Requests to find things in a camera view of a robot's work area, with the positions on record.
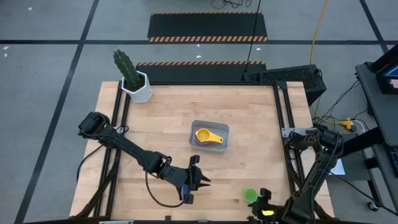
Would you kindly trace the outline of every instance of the yellow cable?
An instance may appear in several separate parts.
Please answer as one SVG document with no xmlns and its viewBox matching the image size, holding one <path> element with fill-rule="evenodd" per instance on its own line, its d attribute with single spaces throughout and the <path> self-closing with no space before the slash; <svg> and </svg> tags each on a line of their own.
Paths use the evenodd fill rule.
<svg viewBox="0 0 398 224">
<path fill-rule="evenodd" d="M 325 11 L 326 11 L 326 7 L 327 7 L 327 5 L 328 5 L 328 1 L 329 1 L 329 0 L 325 0 L 325 3 L 323 4 L 322 14 L 321 14 L 321 17 L 319 18 L 317 29 L 315 30 L 315 33 L 314 33 L 314 35 L 313 35 L 312 46 L 311 46 L 310 65 L 312 65 L 313 48 L 314 48 L 314 46 L 315 46 L 315 41 L 316 41 L 316 39 L 317 39 L 319 27 L 321 26 L 321 22 L 322 22 L 322 19 L 323 19 L 323 15 L 324 15 L 324 13 L 325 13 Z"/>
<path fill-rule="evenodd" d="M 329 120 L 323 118 L 320 114 L 318 114 L 318 112 L 317 112 L 316 109 L 313 107 L 313 105 L 311 105 L 311 106 L 312 106 L 312 109 L 314 110 L 314 112 L 318 115 L 318 117 L 319 117 L 320 119 L 322 119 L 324 122 L 331 123 L 331 124 L 343 124 L 343 123 L 345 123 L 344 121 L 337 121 L 337 122 L 329 121 Z"/>
<path fill-rule="evenodd" d="M 321 26 L 322 19 L 323 19 L 323 15 L 325 14 L 326 7 L 327 7 L 327 5 L 328 5 L 328 2 L 329 2 L 329 0 L 325 0 L 325 3 L 323 4 L 323 9 L 322 9 L 321 17 L 319 18 L 318 25 L 317 25 L 317 29 L 315 30 L 315 33 L 314 33 L 314 35 L 313 35 L 312 45 L 311 45 L 310 65 L 312 64 L 313 49 L 314 49 L 314 46 L 315 46 L 315 41 L 317 40 L 318 31 L 319 31 L 319 28 L 320 28 L 320 26 Z M 329 121 L 329 120 L 323 118 L 323 117 L 316 111 L 316 109 L 313 107 L 313 105 L 312 105 L 312 109 L 313 109 L 313 111 L 318 115 L 318 117 L 319 117 L 320 119 L 322 119 L 324 122 L 331 123 L 331 124 L 342 124 L 342 123 L 344 123 L 344 121 L 338 121 L 338 122 Z"/>
</svg>

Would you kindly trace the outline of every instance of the green object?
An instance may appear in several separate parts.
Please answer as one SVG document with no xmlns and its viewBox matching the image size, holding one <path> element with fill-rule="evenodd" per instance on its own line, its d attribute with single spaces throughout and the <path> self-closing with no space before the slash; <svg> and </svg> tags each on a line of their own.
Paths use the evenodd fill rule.
<svg viewBox="0 0 398 224">
<path fill-rule="evenodd" d="M 256 190 L 252 188 L 244 189 L 244 200 L 246 203 L 251 204 L 255 202 L 258 198 L 259 194 Z"/>
<path fill-rule="evenodd" d="M 117 49 L 113 52 L 113 59 L 126 79 L 127 84 L 133 89 L 138 89 L 140 87 L 139 85 L 142 83 L 142 78 L 138 75 L 129 56 L 127 56 L 123 51 Z"/>
</svg>

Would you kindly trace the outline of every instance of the hazard tape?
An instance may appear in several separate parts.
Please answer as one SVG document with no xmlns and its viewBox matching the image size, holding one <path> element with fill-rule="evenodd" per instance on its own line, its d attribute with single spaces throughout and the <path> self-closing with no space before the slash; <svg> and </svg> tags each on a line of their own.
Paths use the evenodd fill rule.
<svg viewBox="0 0 398 224">
<path fill-rule="evenodd" d="M 219 62 L 139 62 L 137 66 L 151 65 L 245 65 L 247 61 L 219 61 Z M 250 65 L 265 65 L 263 61 L 249 61 Z"/>
<path fill-rule="evenodd" d="M 266 36 L 149 37 L 148 42 L 262 42 Z"/>
<path fill-rule="evenodd" d="M 183 14 L 255 14 L 256 12 L 155 12 L 153 15 L 183 15 Z"/>
</svg>

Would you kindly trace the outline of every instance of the black mat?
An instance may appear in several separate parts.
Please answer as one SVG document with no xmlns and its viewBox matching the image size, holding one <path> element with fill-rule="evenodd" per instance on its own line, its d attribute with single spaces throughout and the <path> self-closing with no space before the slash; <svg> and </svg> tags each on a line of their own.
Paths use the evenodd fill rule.
<svg viewBox="0 0 398 224">
<path fill-rule="evenodd" d="M 250 42 L 255 12 L 165 12 L 150 17 L 149 42 Z M 264 16 L 257 16 L 253 41 L 267 40 Z"/>
<path fill-rule="evenodd" d="M 214 84 L 240 82 L 246 68 L 246 61 L 146 62 L 138 63 L 136 68 L 138 71 L 146 73 L 150 82 L 155 84 L 170 81 Z M 265 69 L 265 62 L 249 62 L 248 72 L 260 72 Z"/>
</svg>

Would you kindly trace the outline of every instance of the gray floor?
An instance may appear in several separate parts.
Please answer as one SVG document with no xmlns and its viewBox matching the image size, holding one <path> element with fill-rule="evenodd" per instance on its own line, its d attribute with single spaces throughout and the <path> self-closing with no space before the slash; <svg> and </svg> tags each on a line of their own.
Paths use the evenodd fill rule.
<svg viewBox="0 0 398 224">
<path fill-rule="evenodd" d="M 100 0 L 88 40 L 145 40 L 152 12 L 255 11 L 251 7 L 212 9 L 210 0 Z M 366 1 L 384 40 L 398 40 L 393 17 L 395 0 Z M 68 73 L 77 45 L 1 44 L 4 40 L 79 40 L 93 0 L 0 0 L 0 223 L 14 223 L 36 160 L 50 126 L 67 75 L 73 75 L 65 104 L 53 134 L 25 222 L 66 218 L 75 191 L 75 175 L 86 142 L 76 135 L 77 125 L 94 110 L 101 82 L 119 80 L 112 52 L 120 48 L 133 62 L 181 60 L 246 60 L 249 45 L 84 45 L 74 73 Z M 323 1 L 268 0 L 264 13 L 270 40 L 311 40 Z M 359 0 L 329 2 L 319 40 L 377 40 Z M 319 111 L 325 112 L 355 81 L 354 66 L 383 54 L 375 45 L 317 45 L 313 62 L 322 69 L 328 88 Z M 265 60 L 268 68 L 306 65 L 310 45 L 288 42 L 255 45 L 251 59 Z M 333 111 L 338 118 L 353 117 L 366 108 L 357 87 Z M 375 127 L 372 117 L 359 116 Z M 375 177 L 382 182 L 379 171 Z M 366 182 L 355 182 L 369 192 Z M 396 223 L 385 211 L 371 212 L 368 200 L 344 183 L 328 180 L 336 217 L 342 220 Z M 384 202 L 387 190 L 381 185 Z"/>
</svg>

